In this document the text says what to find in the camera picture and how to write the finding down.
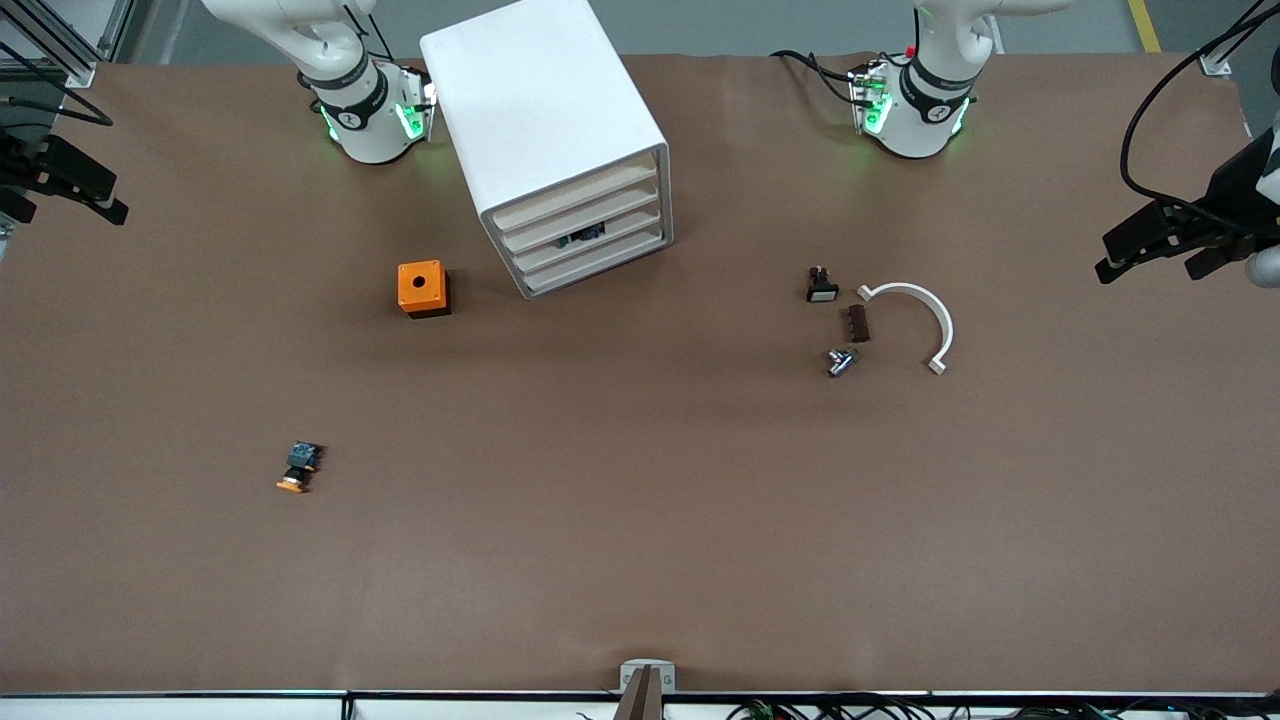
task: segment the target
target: silver metal fitting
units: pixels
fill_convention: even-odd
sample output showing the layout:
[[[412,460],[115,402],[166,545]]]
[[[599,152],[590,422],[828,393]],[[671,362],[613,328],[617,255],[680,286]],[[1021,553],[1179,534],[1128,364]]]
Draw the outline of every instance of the silver metal fitting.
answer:
[[[828,350],[827,359],[831,360],[831,368],[827,369],[827,374],[838,378],[845,374],[845,370],[850,365],[858,361],[856,350]]]

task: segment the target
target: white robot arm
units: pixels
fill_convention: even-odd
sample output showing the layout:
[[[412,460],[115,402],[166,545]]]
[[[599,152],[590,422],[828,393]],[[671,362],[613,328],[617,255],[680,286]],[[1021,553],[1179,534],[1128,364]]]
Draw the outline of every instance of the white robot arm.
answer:
[[[370,58],[346,24],[378,0],[204,0],[220,20],[261,37],[298,67],[329,135],[361,163],[394,160],[430,133],[434,87],[416,70]]]
[[[911,58],[891,58],[851,78],[859,129],[904,158],[928,158],[960,131],[993,41],[987,15],[1042,15],[1074,0],[913,0],[920,38]]]

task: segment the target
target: brown tabletop surface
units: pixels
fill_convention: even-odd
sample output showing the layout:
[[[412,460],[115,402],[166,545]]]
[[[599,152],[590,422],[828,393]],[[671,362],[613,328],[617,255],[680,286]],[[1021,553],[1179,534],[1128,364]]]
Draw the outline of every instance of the brown tabletop surface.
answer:
[[[995,58],[908,161],[794,63],[628,58],[676,245],[534,302],[447,132],[362,167],[292,68],[102,68],[116,127],[58,129],[128,224],[42,200],[0,263],[0,689],[1274,688],[1280,292],[1093,275],[1171,63]],[[1196,197],[1244,142],[1189,73],[1135,169]],[[827,378],[884,282],[950,369],[893,296]]]

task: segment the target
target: white curved handle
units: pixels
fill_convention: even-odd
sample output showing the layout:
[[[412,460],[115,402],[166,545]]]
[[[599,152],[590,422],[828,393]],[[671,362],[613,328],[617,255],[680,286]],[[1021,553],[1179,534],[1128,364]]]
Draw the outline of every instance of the white curved handle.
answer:
[[[937,316],[938,324],[942,327],[942,347],[940,347],[933,357],[929,359],[929,369],[941,375],[947,369],[946,364],[942,363],[942,356],[947,354],[947,350],[951,350],[951,340],[956,334],[956,327],[951,322],[951,313],[947,310],[947,306],[938,300],[937,295],[933,295],[918,284],[887,283],[877,287],[876,290],[870,290],[867,286],[858,288],[858,295],[863,296],[863,300],[870,300],[883,292],[901,292],[902,295],[910,295],[911,297],[928,305],[929,310],[933,310],[933,315]]]

